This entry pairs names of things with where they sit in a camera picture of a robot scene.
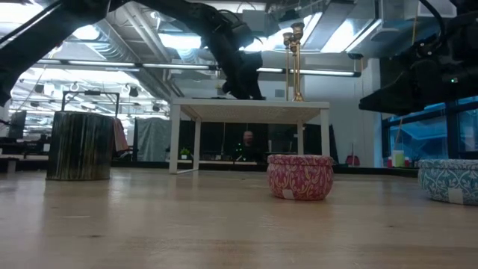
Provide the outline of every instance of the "ceiling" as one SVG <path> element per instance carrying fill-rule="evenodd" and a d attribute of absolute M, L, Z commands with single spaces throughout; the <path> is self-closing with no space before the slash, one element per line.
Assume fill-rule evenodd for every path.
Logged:
<path fill-rule="evenodd" d="M 45 6 L 49 2 L 51 1 L 37 1 L 36 5 L 29 6 L 0 3 L 0 10 L 12 10 L 12 12 L 0 12 L 0 36 L 12 31 L 41 10 L 38 4 Z M 233 12 L 239 10 L 237 16 L 243 17 L 244 20 L 254 9 L 265 10 L 270 19 L 277 20 L 284 16 L 286 10 L 296 8 L 299 16 L 304 18 L 305 32 L 308 31 L 309 37 L 303 42 L 303 69 L 354 70 L 358 65 L 350 60 L 347 54 L 323 52 L 342 52 L 380 15 L 379 7 L 376 5 L 378 0 L 332 0 L 332 2 L 330 0 L 256 0 L 252 5 L 225 0 L 202 2 L 218 8 L 228 8 Z M 403 15 L 407 0 L 385 2 L 388 8 L 384 8 L 386 11 L 381 12 L 380 18 L 383 18 L 386 26 L 396 29 L 394 35 L 385 41 L 371 40 L 370 37 L 380 31 L 380 27 L 374 28 L 351 52 L 362 53 L 366 57 L 382 57 L 394 54 L 404 49 L 406 44 L 409 45 L 413 20 Z M 284 68 L 286 54 L 281 43 L 282 33 L 287 31 L 288 23 L 281 24 L 286 28 L 275 34 L 259 36 L 264 45 L 256 42 L 245 50 L 265 49 L 262 52 L 264 67 Z M 430 19 L 420 18 L 419 23 L 419 37 L 435 30 L 435 24 Z M 106 19 L 90 27 L 93 31 L 91 28 L 85 28 L 82 32 L 75 32 L 65 40 L 60 50 L 51 52 L 46 55 L 46 58 L 214 64 L 214 58 L 207 50 L 196 48 L 198 37 L 188 30 L 184 23 L 136 3 L 126 4 L 109 13 Z M 335 27 L 335 30 L 324 30 L 327 27 Z M 93 35 L 93 40 L 85 40 L 88 35 Z M 124 124 L 128 125 L 129 114 L 167 118 L 169 108 L 166 105 L 162 105 L 159 112 L 154 112 L 152 106 L 155 103 L 167 104 L 174 96 L 202 98 L 217 96 L 217 87 L 224 82 L 223 79 L 220 72 L 210 71 L 123 70 L 36 65 L 21 77 L 13 89 L 10 111 L 27 109 L 31 115 L 35 115 L 35 111 L 40 111 L 38 115 L 48 117 L 51 113 L 43 111 L 59 110 L 60 100 L 63 97 L 62 91 L 69 90 L 75 85 L 73 88 L 78 86 L 78 90 L 119 93 L 120 103 L 122 103 L 119 112 Z M 259 79 L 262 91 L 276 90 L 285 85 L 285 77 L 280 74 L 262 74 Z M 34 92 L 35 84 L 44 86 L 43 93 Z M 129 96 L 131 87 L 137 87 L 138 97 Z M 38 106 L 34 103 L 35 107 L 33 107 L 31 100 L 45 101 L 39 102 Z M 95 111 L 99 113 L 110 114 L 109 111 L 115 109 L 113 102 L 104 95 L 77 95 L 72 98 L 68 109 L 84 111 L 84 105 L 82 106 L 81 103 L 86 102 L 95 102 Z"/>

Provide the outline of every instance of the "desk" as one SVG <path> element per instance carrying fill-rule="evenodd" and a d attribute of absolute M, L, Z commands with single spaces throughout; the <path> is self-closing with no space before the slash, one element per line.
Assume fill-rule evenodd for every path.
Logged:
<path fill-rule="evenodd" d="M 330 156 L 328 102 L 285 102 L 234 99 L 183 99 L 172 101 L 170 119 L 170 173 L 187 173 L 199 169 L 201 123 L 274 123 L 297 124 L 299 155 L 304 154 L 303 125 L 320 115 L 322 155 Z M 179 123 L 181 112 L 196 122 L 193 169 L 178 171 Z"/>

